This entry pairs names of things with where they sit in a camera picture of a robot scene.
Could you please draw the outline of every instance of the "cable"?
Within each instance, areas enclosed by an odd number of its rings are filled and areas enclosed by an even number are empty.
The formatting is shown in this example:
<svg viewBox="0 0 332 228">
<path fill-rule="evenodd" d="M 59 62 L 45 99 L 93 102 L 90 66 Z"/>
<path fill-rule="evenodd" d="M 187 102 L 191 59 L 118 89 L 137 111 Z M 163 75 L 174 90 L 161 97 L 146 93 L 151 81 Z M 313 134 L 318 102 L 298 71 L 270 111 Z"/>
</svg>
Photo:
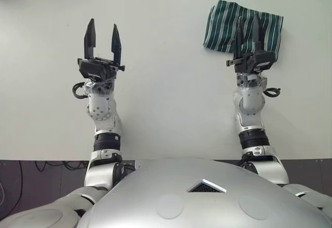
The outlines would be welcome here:
<svg viewBox="0 0 332 228">
<path fill-rule="evenodd" d="M 74 162 L 79 162 L 79 164 L 77 166 L 72 166 L 70 165 L 70 163 L 74 163 Z M 59 164 L 53 164 L 51 162 L 48 162 L 47 160 L 44 162 L 44 165 L 42 168 L 40 168 L 38 166 L 37 161 L 35 160 L 35 166 L 37 168 L 37 170 L 39 172 L 43 172 L 45 170 L 46 165 L 49 165 L 51 167 L 59 167 L 59 166 L 64 166 L 66 169 L 68 169 L 69 171 L 75 171 L 75 170 L 79 170 L 79 169 L 86 169 L 88 168 L 88 163 L 86 161 L 83 160 L 79 160 L 79 161 L 62 161 L 62 163 Z"/>
<path fill-rule="evenodd" d="M 84 99 L 84 98 L 87 98 L 88 96 L 86 96 L 86 95 L 78 95 L 77 93 L 76 93 L 76 91 L 79 89 L 79 88 L 82 88 L 84 86 L 84 82 L 82 82 L 82 83 L 77 83 L 77 84 L 75 84 L 74 86 L 73 86 L 73 88 L 72 88 L 72 92 L 73 92 L 73 95 L 74 95 L 74 97 L 76 97 L 77 99 Z"/>
<path fill-rule="evenodd" d="M 2 200 L 0 202 L 0 206 L 2 206 L 2 204 L 4 203 L 5 201 L 5 191 L 4 191 L 4 187 L 2 186 L 1 182 L 0 182 L 0 189 L 2 191 Z"/>
<path fill-rule="evenodd" d="M 21 198 L 22 198 L 22 192 L 23 192 L 23 170 L 22 170 L 22 164 L 21 161 L 19 160 L 19 165 L 20 165 L 20 172 L 21 172 L 21 191 L 20 191 L 20 196 L 16 201 L 16 204 L 14 205 L 14 207 L 4 216 L 0 219 L 0 221 L 4 220 L 6 217 L 8 217 L 11 212 L 17 207 L 18 203 L 20 202 Z"/>
<path fill-rule="evenodd" d="M 263 91 L 263 93 L 267 97 L 277 97 L 280 95 L 280 90 L 281 90 L 281 88 L 278 88 L 278 89 L 277 88 L 267 88 L 265 91 Z"/>
<path fill-rule="evenodd" d="M 43 168 L 42 168 L 42 169 L 40 169 L 40 167 L 38 167 L 37 161 L 35 160 L 35 166 L 36 166 L 36 168 L 37 168 L 37 170 L 38 170 L 39 172 L 42 172 L 42 171 L 44 171 L 44 170 L 45 170 L 45 167 L 46 167 L 46 162 L 44 162 Z"/>
</svg>

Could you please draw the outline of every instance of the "white robot arm segment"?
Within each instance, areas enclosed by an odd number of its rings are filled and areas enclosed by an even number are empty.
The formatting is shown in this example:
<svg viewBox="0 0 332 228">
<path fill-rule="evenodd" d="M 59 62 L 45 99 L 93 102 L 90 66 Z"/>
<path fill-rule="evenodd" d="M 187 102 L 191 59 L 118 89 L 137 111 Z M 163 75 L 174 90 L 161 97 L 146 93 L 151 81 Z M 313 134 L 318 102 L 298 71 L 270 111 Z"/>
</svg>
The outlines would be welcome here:
<svg viewBox="0 0 332 228">
<path fill-rule="evenodd" d="M 233 60 L 226 62 L 234 65 L 237 74 L 237 91 L 234 94 L 236 121 L 242 146 L 240 166 L 251 170 L 263 178 L 276 183 L 288 184 L 288 176 L 274 149 L 270 146 L 261 119 L 261 111 L 265 105 L 263 92 L 266 93 L 267 78 L 261 72 L 271 68 L 275 62 L 273 52 L 264 51 L 264 32 L 256 14 L 253 23 L 253 41 L 255 51 L 242 54 L 243 28 L 242 17 L 238 19 L 236 36 L 233 46 Z"/>
</svg>

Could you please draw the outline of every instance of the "black cable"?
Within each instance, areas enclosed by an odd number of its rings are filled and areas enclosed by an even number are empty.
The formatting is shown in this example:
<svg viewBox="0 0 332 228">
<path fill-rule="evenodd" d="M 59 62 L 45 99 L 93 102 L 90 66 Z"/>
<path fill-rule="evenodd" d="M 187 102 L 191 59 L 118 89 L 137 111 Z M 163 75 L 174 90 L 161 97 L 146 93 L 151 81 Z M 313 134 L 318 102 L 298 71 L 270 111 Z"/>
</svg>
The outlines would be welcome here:
<svg viewBox="0 0 332 228">
<path fill-rule="evenodd" d="M 6 217 L 8 217 L 12 211 L 14 211 L 14 209 L 17 207 L 18 203 L 20 202 L 21 198 L 22 198 L 22 192 L 23 192 L 23 170 L 22 170 L 22 164 L 21 161 L 19 160 L 19 165 L 20 165 L 20 172 L 21 172 L 21 190 L 20 190 L 20 196 L 16 201 L 16 204 L 14 205 L 14 207 L 4 216 L 0 219 L 0 221 L 4 220 Z"/>
<path fill-rule="evenodd" d="M 79 89 L 79 88 L 82 88 L 84 86 L 84 82 L 82 82 L 82 83 L 77 83 L 77 84 L 75 84 L 74 86 L 73 86 L 73 88 L 72 88 L 72 92 L 73 92 L 73 95 L 74 95 L 74 97 L 76 97 L 77 99 L 84 99 L 84 98 L 87 98 L 88 96 L 86 96 L 86 95 L 78 95 L 77 93 L 76 93 L 76 91 Z"/>
<path fill-rule="evenodd" d="M 75 171 L 79 169 L 87 169 L 88 168 L 88 163 L 86 161 L 80 160 L 78 161 L 79 164 L 77 166 L 72 166 L 70 163 L 76 162 L 76 161 L 62 161 L 59 164 L 53 164 L 51 162 L 48 162 L 47 160 L 44 162 L 43 168 L 40 168 L 37 164 L 37 161 L 35 161 L 35 166 L 39 172 L 43 172 L 45 170 L 46 165 L 49 165 L 51 167 L 59 167 L 59 166 L 64 166 L 66 169 L 69 171 Z"/>
<path fill-rule="evenodd" d="M 267 88 L 265 91 L 263 91 L 263 93 L 265 94 L 265 96 L 267 97 L 277 97 L 280 95 L 280 90 L 281 88 Z"/>
<path fill-rule="evenodd" d="M 40 167 L 38 167 L 37 161 L 35 160 L 35 166 L 39 172 L 43 172 L 45 170 L 46 164 L 47 162 L 44 162 L 43 168 L 40 169 Z"/>
</svg>

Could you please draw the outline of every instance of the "green striped cloth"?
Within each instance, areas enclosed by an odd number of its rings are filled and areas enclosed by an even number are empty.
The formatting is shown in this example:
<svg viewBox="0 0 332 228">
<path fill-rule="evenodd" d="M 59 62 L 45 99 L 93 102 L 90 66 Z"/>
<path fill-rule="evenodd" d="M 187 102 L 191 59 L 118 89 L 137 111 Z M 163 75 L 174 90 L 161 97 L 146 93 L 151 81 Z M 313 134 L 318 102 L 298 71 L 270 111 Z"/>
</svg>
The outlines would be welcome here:
<svg viewBox="0 0 332 228">
<path fill-rule="evenodd" d="M 221 52 L 233 52 L 232 41 L 235 36 L 236 23 L 238 17 L 242 16 L 244 36 L 242 53 L 254 52 L 252 27 L 255 13 L 259 14 L 266 31 L 264 50 L 274 51 L 277 59 L 284 17 L 250 10 L 235 2 L 219 1 L 216 6 L 212 7 L 207 20 L 203 46 Z"/>
</svg>

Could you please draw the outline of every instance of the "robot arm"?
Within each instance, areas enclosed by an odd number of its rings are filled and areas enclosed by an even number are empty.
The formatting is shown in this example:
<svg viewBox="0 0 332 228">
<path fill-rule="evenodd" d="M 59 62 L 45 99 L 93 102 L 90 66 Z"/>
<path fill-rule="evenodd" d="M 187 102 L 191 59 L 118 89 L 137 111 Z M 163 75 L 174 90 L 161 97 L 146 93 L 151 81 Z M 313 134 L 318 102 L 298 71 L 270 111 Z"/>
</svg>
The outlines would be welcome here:
<svg viewBox="0 0 332 228">
<path fill-rule="evenodd" d="M 91 19 L 84 38 L 85 59 L 78 59 L 79 71 L 87 82 L 73 87 L 76 98 L 88 98 L 87 114 L 95 124 L 94 146 L 91 153 L 85 186 L 98 186 L 110 190 L 124 176 L 124 164 L 120 152 L 121 122 L 116 111 L 114 84 L 117 72 L 124 71 L 120 65 L 121 42 L 117 26 L 112 36 L 113 60 L 94 57 L 95 28 Z M 78 96 L 78 87 L 84 88 L 85 95 Z"/>
<path fill-rule="evenodd" d="M 264 31 L 257 14 L 253 23 L 253 42 L 255 51 L 242 54 L 243 27 L 240 17 L 234 39 L 233 60 L 226 62 L 226 66 L 234 65 L 237 74 L 237 90 L 233 101 L 242 146 L 242 160 L 239 165 L 275 184 L 288 184 L 286 170 L 269 143 L 261 118 L 265 105 L 263 93 L 276 97 L 280 94 L 280 89 L 266 89 L 267 78 L 261 74 L 271 68 L 275 55 L 273 52 L 264 51 Z"/>
</svg>

